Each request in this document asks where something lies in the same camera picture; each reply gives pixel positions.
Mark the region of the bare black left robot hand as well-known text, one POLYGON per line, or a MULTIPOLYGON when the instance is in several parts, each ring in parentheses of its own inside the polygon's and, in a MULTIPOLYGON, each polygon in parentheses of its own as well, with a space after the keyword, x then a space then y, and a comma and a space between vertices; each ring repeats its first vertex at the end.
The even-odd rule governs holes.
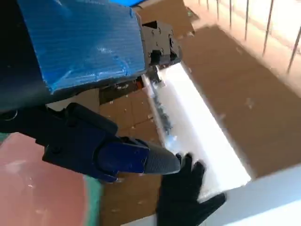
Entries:
POLYGON ((146 24, 108 0, 3 0, 0 3, 0 130, 45 148, 43 161, 107 182, 117 173, 173 174, 165 148, 119 137, 117 125, 70 103, 49 103, 129 81, 180 62, 172 27, 146 24))

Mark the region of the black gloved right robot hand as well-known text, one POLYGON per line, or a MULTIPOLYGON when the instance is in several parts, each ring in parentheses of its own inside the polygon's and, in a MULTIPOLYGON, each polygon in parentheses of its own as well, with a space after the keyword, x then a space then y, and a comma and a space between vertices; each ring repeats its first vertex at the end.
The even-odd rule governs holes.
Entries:
POLYGON ((206 171, 204 164, 200 161, 193 163, 190 153, 184 157, 177 154, 176 157, 181 161, 181 170, 162 177, 156 207, 156 225, 199 226, 226 202, 226 194, 220 193, 199 202, 206 171))

